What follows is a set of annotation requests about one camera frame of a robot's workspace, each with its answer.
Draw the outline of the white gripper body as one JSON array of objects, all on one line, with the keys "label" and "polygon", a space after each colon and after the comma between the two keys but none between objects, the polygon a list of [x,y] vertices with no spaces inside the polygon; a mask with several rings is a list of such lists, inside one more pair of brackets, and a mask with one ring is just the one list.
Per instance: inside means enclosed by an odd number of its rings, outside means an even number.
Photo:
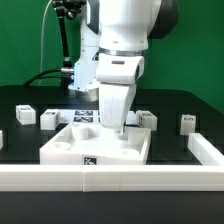
[{"label": "white gripper body", "polygon": [[143,72],[143,56],[99,55],[96,79],[99,82],[99,111],[103,127],[123,130],[136,94],[136,81]]}]

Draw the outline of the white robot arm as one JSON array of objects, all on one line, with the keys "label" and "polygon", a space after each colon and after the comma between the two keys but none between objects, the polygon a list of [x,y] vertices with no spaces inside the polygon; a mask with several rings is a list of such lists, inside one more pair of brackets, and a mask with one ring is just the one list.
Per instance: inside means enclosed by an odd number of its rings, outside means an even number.
[{"label": "white robot arm", "polygon": [[168,35],[178,17],[178,0],[85,0],[80,58],[69,89],[99,102],[103,127],[124,132],[148,41]]}]

